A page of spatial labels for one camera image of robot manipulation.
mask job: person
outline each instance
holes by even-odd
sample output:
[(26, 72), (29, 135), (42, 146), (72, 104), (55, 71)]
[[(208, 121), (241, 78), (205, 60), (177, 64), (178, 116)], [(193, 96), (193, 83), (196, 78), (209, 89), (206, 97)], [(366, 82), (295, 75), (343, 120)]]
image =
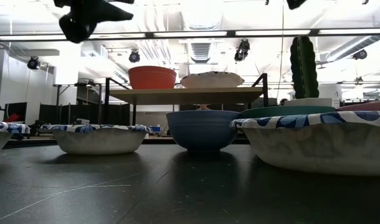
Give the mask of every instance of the person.
[(200, 108), (198, 108), (197, 110), (210, 110), (207, 106), (208, 105), (200, 105)]
[(284, 106), (284, 103), (285, 103), (287, 100), (288, 100), (288, 99), (286, 99), (286, 98), (280, 100), (280, 104), (279, 104), (279, 106)]

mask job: blue patterned paper bowl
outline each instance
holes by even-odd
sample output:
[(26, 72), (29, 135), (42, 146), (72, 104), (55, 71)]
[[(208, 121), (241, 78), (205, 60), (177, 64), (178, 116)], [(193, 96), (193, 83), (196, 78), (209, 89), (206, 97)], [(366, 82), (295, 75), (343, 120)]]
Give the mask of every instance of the blue patterned paper bowl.
[(146, 126), (119, 125), (43, 125), (42, 132), (51, 131), (61, 150), (69, 154), (105, 155), (136, 151), (147, 133)]
[(234, 140), (230, 122), (240, 117), (233, 111), (178, 111), (168, 113), (168, 126), (175, 142), (188, 151), (219, 151)]
[(25, 124), (0, 122), (0, 151), (13, 134), (28, 134), (29, 127)]
[(323, 174), (380, 175), (380, 111), (237, 119), (270, 165)]

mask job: wooden shelf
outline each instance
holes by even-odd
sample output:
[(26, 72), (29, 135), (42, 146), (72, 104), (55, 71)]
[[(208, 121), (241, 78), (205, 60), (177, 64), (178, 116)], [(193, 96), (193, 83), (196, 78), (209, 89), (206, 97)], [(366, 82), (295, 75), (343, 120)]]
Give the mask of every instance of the wooden shelf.
[(261, 94), (262, 87), (110, 90), (111, 96), (134, 105), (251, 103)]

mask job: blue ceramic bowl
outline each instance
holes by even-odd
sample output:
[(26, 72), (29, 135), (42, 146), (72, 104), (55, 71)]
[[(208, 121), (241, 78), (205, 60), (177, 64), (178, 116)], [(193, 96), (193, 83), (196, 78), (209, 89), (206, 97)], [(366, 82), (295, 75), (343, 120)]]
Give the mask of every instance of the blue ceramic bowl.
[(233, 111), (178, 111), (168, 113), (168, 126), (175, 142), (188, 151), (219, 151), (228, 146), (237, 131), (230, 122), (240, 117)]

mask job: spotlight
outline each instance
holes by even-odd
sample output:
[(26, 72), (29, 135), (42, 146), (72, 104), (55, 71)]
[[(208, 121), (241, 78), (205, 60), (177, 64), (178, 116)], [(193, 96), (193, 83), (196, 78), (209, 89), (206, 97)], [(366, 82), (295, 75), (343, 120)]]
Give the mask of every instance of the spotlight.
[(236, 62), (241, 62), (245, 60), (248, 56), (248, 51), (250, 50), (250, 43), (248, 40), (241, 40), (241, 43), (237, 50), (235, 51), (234, 60)]
[(40, 62), (38, 56), (32, 56), (27, 63), (27, 67), (31, 70), (38, 70), (40, 68)]
[(139, 62), (140, 61), (139, 51), (132, 50), (132, 53), (129, 55), (129, 61), (132, 63)]
[(355, 59), (355, 60), (357, 60), (357, 59), (361, 59), (361, 60), (363, 60), (363, 59), (365, 59), (366, 57), (367, 57), (367, 52), (366, 52), (365, 50), (361, 50), (361, 51), (355, 53), (355, 54), (352, 56), (352, 58)]

